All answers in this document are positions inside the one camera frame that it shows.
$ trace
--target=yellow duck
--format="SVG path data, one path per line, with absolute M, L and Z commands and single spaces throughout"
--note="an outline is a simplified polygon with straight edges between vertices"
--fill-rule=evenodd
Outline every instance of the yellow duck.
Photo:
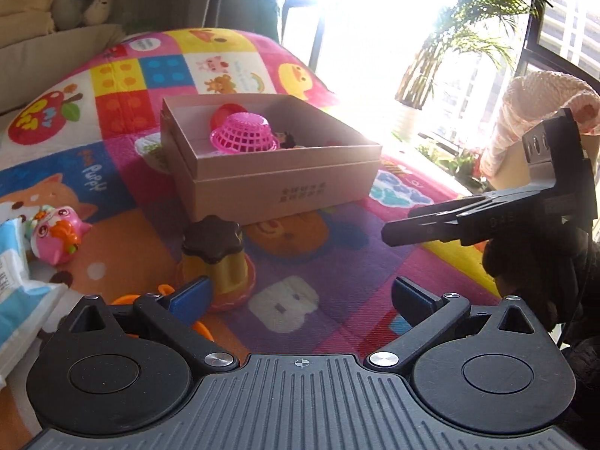
M 310 74 L 298 64 L 279 66 L 279 80 L 286 93 L 304 101 L 307 100 L 304 92 L 313 87 L 313 79 Z

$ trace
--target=cartoon apple print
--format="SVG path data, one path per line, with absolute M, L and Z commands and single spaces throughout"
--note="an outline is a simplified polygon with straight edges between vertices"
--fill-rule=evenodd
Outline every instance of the cartoon apple print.
M 39 144 L 54 137 L 67 120 L 79 121 L 81 111 L 74 102 L 83 95 L 78 93 L 65 99 L 65 92 L 72 93 L 76 89 L 72 84 L 63 91 L 51 91 L 24 109 L 8 127 L 10 139 L 21 145 Z

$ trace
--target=pink plastic basket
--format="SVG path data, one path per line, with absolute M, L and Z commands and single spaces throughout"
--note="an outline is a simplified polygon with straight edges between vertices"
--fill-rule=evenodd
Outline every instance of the pink plastic basket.
M 255 113 L 233 113 L 211 133 L 211 143 L 227 154 L 265 152 L 279 148 L 269 122 Z

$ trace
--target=brown flower-shaped lid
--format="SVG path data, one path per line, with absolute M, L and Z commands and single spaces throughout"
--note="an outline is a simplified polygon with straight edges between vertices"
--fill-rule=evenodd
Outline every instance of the brown flower-shaped lid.
M 183 253 L 200 257 L 207 264 L 216 264 L 243 249 L 242 228 L 214 214 L 192 223 L 184 231 Z

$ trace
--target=gray ribbed plate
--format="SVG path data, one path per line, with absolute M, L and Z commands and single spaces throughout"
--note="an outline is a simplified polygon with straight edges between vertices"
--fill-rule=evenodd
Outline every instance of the gray ribbed plate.
M 115 418 L 121 418 L 115 408 Z M 556 428 L 517 438 L 456 430 L 422 409 L 404 380 L 352 355 L 251 355 L 206 377 L 175 416 L 140 433 L 85 439 L 48 430 L 37 450 L 580 449 Z

